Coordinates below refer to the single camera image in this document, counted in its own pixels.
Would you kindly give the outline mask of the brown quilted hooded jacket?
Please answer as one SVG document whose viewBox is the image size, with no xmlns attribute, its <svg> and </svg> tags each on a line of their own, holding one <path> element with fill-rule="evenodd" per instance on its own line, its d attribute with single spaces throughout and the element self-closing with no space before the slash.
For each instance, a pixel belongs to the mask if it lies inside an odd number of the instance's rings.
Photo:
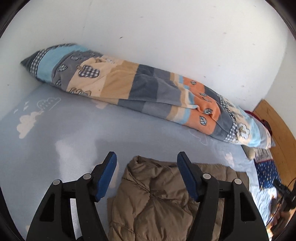
<svg viewBox="0 0 296 241">
<path fill-rule="evenodd" d="M 135 156 L 107 200 L 109 240 L 186 240 L 199 204 L 173 162 Z"/>
</svg>

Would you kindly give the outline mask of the navy star pattern pillow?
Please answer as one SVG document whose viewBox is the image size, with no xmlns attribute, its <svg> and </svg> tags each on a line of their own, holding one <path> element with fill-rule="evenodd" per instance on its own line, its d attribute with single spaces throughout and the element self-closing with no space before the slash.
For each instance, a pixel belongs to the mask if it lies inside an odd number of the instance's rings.
<svg viewBox="0 0 296 241">
<path fill-rule="evenodd" d="M 261 190 L 274 187 L 273 181 L 278 180 L 281 183 L 281 178 L 278 173 L 274 160 L 266 160 L 263 162 L 254 162 L 259 188 Z"/>
</svg>

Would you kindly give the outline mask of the wooden headboard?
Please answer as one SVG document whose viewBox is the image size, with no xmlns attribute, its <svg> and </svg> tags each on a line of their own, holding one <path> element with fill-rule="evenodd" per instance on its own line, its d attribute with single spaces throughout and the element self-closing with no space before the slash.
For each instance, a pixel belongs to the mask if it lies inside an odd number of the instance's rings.
<svg viewBox="0 0 296 241">
<path fill-rule="evenodd" d="M 264 99 L 254 109 L 260 119 L 268 121 L 273 132 L 275 147 L 271 153 L 283 184 L 295 178 L 295 137 L 274 108 Z"/>
</svg>

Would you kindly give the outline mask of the grey printed pillow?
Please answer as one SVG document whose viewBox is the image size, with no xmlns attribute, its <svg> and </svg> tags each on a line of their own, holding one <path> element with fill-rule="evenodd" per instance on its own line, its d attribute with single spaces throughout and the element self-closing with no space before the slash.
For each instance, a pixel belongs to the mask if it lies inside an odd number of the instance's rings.
<svg viewBox="0 0 296 241">
<path fill-rule="evenodd" d="M 266 162 L 273 160 L 270 149 L 255 149 L 254 161 L 256 163 Z"/>
</svg>

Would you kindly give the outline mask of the beige small pillow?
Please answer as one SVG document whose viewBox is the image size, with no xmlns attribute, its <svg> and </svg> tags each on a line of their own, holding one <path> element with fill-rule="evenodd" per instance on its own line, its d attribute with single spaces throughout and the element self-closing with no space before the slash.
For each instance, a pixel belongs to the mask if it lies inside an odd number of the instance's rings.
<svg viewBox="0 0 296 241">
<path fill-rule="evenodd" d="M 256 155 L 256 148 L 251 148 L 248 146 L 242 146 L 248 160 L 253 160 L 255 158 Z"/>
</svg>

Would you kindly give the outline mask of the light blue cloud bedsheet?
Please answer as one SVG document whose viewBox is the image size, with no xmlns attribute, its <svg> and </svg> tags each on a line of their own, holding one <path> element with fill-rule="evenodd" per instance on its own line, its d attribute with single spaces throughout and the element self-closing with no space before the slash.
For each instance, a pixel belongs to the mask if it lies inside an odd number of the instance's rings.
<svg viewBox="0 0 296 241">
<path fill-rule="evenodd" d="M 42 85 L 1 119 L 1 189 L 10 215 L 26 237 L 49 185 L 93 170 L 109 152 L 117 166 L 106 193 L 116 194 L 134 156 L 175 162 L 184 151 L 195 163 L 222 164 L 246 172 L 264 222 L 274 190 L 259 188 L 253 161 L 239 145 L 119 106 Z"/>
</svg>

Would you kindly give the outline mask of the dark red garment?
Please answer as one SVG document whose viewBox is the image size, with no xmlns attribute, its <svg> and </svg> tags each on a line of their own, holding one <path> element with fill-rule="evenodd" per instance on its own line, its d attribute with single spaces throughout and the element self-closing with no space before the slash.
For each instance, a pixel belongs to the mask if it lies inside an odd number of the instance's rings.
<svg viewBox="0 0 296 241">
<path fill-rule="evenodd" d="M 260 121 L 265 126 L 265 128 L 268 130 L 268 132 L 270 133 L 270 135 L 273 136 L 273 132 L 272 132 L 271 126 L 268 123 L 268 121 L 266 121 L 264 119 L 260 119 L 255 113 L 253 113 L 251 111 L 245 110 L 245 112 L 247 114 L 253 116 L 254 118 L 256 118 L 258 121 Z"/>
</svg>

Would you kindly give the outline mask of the patchwork rolled quilt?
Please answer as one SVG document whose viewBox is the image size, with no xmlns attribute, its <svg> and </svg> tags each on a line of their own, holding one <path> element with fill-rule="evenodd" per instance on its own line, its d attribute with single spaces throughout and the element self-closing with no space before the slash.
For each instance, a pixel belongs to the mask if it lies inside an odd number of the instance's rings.
<svg viewBox="0 0 296 241">
<path fill-rule="evenodd" d="M 269 149 L 265 126 L 204 84 L 77 44 L 41 49 L 22 62 L 40 82 L 196 129 L 217 140 Z"/>
</svg>

